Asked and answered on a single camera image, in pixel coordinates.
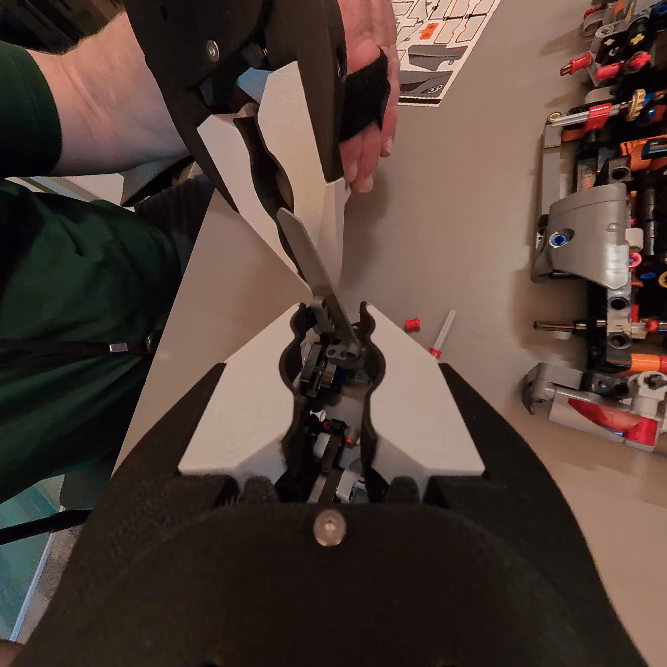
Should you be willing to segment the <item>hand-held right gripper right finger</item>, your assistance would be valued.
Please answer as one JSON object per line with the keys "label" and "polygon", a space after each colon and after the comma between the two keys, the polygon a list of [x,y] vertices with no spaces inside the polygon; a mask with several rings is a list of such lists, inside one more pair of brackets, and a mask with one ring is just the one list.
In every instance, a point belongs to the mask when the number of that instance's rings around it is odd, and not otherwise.
{"label": "hand-held right gripper right finger", "polygon": [[485,465],[436,359],[374,306],[370,341],[385,362],[370,395],[371,467],[383,479],[480,476]]}

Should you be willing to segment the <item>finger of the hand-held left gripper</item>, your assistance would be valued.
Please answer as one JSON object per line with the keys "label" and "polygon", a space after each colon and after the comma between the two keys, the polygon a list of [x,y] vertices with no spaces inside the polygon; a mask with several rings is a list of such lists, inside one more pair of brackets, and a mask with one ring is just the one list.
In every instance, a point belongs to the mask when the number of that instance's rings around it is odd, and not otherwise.
{"label": "finger of the hand-held left gripper", "polygon": [[259,109],[263,143],[277,162],[278,187],[301,220],[334,286],[344,256],[344,213],[351,189],[323,174],[297,62],[269,74]]}
{"label": "finger of the hand-held left gripper", "polygon": [[302,283],[304,276],[278,222],[278,212],[294,212],[294,195],[282,167],[267,150],[260,132],[258,104],[237,113],[208,117],[199,137],[220,174],[235,209]]}

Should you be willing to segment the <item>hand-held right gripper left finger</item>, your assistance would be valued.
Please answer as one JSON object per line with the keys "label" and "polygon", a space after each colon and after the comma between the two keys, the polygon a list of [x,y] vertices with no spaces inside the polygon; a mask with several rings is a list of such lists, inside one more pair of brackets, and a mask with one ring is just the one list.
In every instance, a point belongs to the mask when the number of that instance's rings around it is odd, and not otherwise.
{"label": "hand-held right gripper left finger", "polygon": [[281,441],[294,418],[294,394],[279,362],[295,339],[293,305],[226,361],[178,466],[183,476],[280,478]]}

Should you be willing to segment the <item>grey lego assembly orange stripe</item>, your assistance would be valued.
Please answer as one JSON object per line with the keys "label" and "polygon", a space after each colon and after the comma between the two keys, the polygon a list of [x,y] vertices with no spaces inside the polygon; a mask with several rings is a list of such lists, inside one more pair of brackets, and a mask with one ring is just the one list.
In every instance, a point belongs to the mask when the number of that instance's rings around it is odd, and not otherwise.
{"label": "grey lego assembly orange stripe", "polygon": [[370,387],[364,370],[360,325],[339,303],[333,281],[304,224],[282,208],[278,225],[312,293],[297,316],[301,368],[293,386],[304,406],[299,414],[302,445],[293,463],[302,466],[283,486],[292,494],[308,491],[312,504],[368,501],[361,459],[363,400]]}

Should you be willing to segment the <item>lego car chassis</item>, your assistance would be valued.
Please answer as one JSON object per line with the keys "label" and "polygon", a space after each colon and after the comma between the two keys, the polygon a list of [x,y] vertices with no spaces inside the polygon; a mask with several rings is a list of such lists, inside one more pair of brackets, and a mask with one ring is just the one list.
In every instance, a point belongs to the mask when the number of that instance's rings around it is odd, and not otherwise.
{"label": "lego car chassis", "polygon": [[560,77],[585,96],[542,134],[533,282],[584,282],[586,311],[534,329],[584,345],[582,369],[541,362],[529,413],[646,452],[666,435],[666,2],[590,1],[583,52]]}

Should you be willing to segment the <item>person's left forearm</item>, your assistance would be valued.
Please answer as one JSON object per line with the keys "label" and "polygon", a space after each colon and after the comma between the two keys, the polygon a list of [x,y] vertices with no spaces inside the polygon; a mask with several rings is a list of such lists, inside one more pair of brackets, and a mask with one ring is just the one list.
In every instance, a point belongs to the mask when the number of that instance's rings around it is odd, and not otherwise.
{"label": "person's left forearm", "polygon": [[60,55],[29,50],[61,126],[50,175],[119,173],[188,153],[125,11]]}

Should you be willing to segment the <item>grey lego axle red bushes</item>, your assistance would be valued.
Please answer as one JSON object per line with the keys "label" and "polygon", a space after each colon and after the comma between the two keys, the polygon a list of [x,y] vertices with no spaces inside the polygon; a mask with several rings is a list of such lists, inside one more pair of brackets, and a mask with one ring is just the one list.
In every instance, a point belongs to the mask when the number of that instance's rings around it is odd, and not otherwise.
{"label": "grey lego axle red bushes", "polygon": [[441,357],[444,344],[446,343],[447,337],[449,336],[449,333],[455,322],[456,315],[457,313],[455,310],[450,310],[447,313],[446,319],[438,332],[434,344],[429,348],[429,354],[437,360],[439,360]]}

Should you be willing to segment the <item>person's left hand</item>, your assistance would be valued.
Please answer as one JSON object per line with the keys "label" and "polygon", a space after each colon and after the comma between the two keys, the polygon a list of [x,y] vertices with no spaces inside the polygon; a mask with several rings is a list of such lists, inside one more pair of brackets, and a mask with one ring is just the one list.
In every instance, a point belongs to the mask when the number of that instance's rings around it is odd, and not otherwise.
{"label": "person's left hand", "polygon": [[396,137],[400,94],[400,61],[396,19],[390,1],[339,1],[344,24],[347,68],[354,73],[371,64],[383,51],[388,58],[390,94],[382,128],[376,123],[339,144],[346,184],[355,193],[369,193],[382,157],[392,153]]}

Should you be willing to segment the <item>black office chair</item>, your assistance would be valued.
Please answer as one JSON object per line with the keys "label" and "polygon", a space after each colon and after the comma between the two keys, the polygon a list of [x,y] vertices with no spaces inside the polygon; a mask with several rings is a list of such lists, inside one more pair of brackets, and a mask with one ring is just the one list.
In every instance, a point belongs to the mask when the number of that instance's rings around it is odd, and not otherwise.
{"label": "black office chair", "polygon": [[122,171],[121,205],[170,237],[184,273],[212,200],[214,185],[194,158],[166,158]]}

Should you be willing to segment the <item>black round clip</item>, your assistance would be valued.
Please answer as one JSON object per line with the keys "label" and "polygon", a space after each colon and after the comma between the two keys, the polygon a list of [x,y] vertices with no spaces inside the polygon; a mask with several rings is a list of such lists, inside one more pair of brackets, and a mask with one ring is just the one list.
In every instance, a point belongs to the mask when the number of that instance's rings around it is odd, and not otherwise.
{"label": "black round clip", "polygon": [[135,356],[154,355],[162,338],[162,331],[151,332],[139,341],[104,343],[101,341],[55,341],[1,339],[4,352],[27,352],[57,357],[102,357],[115,354]]}

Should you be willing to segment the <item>sticker sheet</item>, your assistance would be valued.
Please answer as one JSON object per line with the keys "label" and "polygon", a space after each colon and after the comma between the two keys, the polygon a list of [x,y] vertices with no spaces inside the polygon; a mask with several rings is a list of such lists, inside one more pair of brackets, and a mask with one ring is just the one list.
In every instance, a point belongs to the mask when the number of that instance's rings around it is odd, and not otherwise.
{"label": "sticker sheet", "polygon": [[499,4],[392,1],[400,61],[400,105],[439,105]]}

